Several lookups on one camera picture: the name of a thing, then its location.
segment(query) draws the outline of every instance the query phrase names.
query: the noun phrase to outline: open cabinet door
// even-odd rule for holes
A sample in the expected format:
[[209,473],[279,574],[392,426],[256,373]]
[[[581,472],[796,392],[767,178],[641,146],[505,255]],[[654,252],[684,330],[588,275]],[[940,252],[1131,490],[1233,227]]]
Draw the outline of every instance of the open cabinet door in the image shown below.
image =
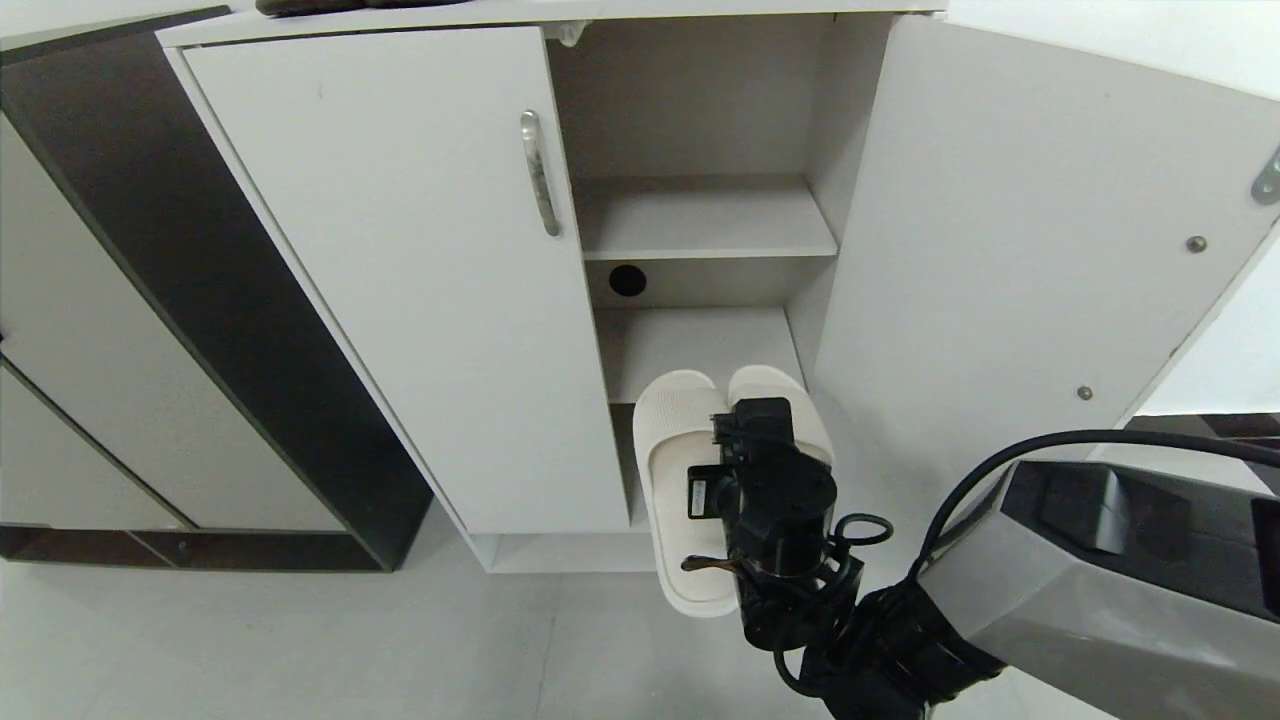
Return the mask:
[[1260,251],[1277,143],[1280,102],[900,18],[818,384],[922,512],[1005,445],[1114,427]]

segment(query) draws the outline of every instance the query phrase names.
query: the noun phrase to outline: shelf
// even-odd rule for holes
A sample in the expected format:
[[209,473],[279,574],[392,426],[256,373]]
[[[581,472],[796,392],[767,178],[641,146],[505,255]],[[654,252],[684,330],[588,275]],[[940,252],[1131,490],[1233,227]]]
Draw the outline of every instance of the shelf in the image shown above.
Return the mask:
[[836,254],[800,176],[573,181],[586,260]]
[[742,365],[773,365],[797,380],[791,328],[781,309],[596,310],[609,402],[634,404],[671,370],[705,373],[722,391]]

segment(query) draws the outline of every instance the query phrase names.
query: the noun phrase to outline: wall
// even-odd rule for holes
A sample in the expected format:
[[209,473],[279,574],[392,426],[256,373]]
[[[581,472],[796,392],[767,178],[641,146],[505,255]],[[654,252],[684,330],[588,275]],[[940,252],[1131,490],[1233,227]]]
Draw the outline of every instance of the wall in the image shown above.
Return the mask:
[[[1280,3],[951,0],[947,15],[956,24],[1088,50],[1280,100]],[[1166,368],[1140,414],[1280,410],[1277,237],[1280,228],[1272,229],[1270,251],[1256,259],[1217,316]]]

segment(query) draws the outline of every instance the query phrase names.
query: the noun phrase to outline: slipper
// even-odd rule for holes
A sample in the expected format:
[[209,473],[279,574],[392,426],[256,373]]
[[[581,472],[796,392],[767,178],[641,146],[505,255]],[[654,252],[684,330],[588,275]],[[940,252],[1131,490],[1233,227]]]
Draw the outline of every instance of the slipper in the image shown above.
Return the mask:
[[724,557],[719,520],[689,519],[689,468],[719,464],[712,415],[728,413],[716,383],[695,370],[675,370],[649,383],[636,400],[632,430],[640,487],[662,592],[691,618],[716,618],[737,609],[732,573],[686,571],[690,555]]
[[728,404],[737,405],[748,397],[785,397],[791,402],[791,427],[800,452],[835,468],[836,452],[831,436],[813,398],[795,378],[769,365],[740,368],[728,380]]

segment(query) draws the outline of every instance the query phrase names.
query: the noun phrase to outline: door panel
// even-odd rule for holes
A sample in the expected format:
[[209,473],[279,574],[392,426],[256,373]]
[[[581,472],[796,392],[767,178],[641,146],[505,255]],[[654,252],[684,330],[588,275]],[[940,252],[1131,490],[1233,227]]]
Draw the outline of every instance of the door panel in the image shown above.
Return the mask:
[[148,530],[182,523],[0,368],[0,523]]
[[1265,99],[899,19],[819,384],[929,511],[1005,445],[1114,427],[1276,220],[1249,186],[1277,141]]
[[[467,530],[625,529],[540,31],[183,56],[282,250],[297,255]],[[541,119],[559,237],[535,202],[525,110]]]

